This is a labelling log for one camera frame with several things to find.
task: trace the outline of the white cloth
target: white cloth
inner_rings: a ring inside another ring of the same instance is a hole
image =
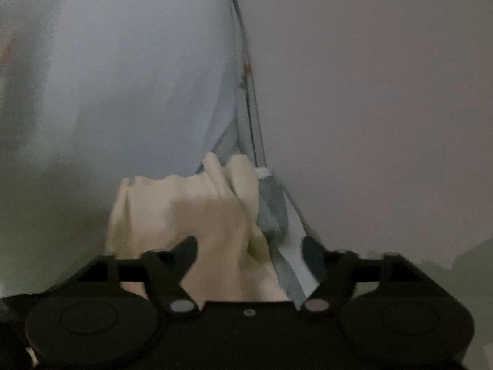
[[[170,250],[193,235],[198,256],[182,287],[202,306],[206,300],[288,300],[277,281],[258,226],[258,179],[246,156],[226,167],[209,153],[205,172],[189,178],[124,179],[113,206],[107,249],[118,259]],[[145,296],[141,284],[124,288]]]

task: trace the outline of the light blue fabric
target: light blue fabric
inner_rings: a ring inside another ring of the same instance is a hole
[[[272,175],[259,179],[259,202],[257,225],[267,239],[279,285],[300,307],[318,285],[302,259],[300,217]]]
[[[231,0],[0,0],[18,27],[0,113],[0,295],[103,251],[122,177],[238,152]]]

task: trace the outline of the white wall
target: white wall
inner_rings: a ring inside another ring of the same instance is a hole
[[[268,166],[326,246],[401,252],[467,301],[487,368],[493,0],[238,1]]]

